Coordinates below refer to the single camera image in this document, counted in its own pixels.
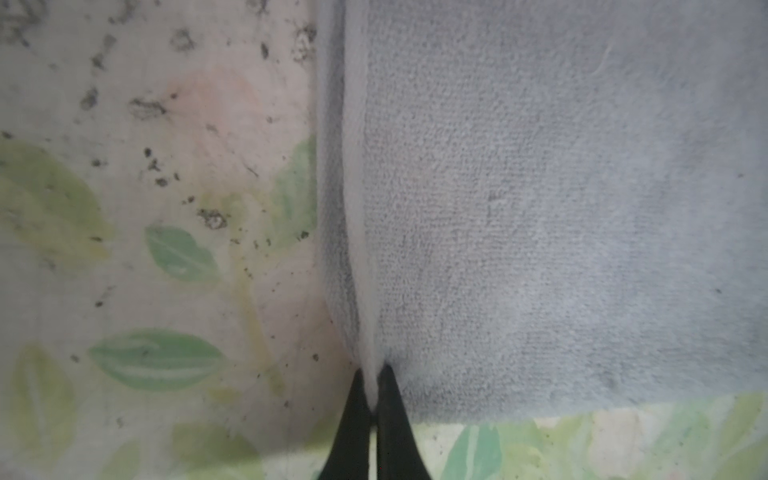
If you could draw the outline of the grey towel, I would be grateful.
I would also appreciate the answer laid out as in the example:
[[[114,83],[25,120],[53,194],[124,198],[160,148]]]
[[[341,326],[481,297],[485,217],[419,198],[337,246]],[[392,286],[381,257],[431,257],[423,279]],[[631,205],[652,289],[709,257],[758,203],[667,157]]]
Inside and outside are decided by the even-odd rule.
[[[767,386],[763,1],[321,1],[317,237],[376,405]]]

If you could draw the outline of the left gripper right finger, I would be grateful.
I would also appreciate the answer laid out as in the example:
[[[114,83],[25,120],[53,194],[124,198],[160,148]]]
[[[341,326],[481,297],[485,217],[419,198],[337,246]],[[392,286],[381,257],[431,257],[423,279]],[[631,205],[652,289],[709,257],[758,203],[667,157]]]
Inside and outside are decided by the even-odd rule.
[[[385,364],[378,376],[376,406],[378,480],[430,480],[419,453],[394,370]]]

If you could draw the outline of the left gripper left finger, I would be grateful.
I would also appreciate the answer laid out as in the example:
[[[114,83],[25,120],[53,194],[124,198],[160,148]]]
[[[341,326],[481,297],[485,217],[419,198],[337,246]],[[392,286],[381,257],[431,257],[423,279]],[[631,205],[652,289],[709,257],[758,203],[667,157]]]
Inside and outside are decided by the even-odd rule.
[[[363,373],[358,369],[319,480],[368,479],[371,424]]]

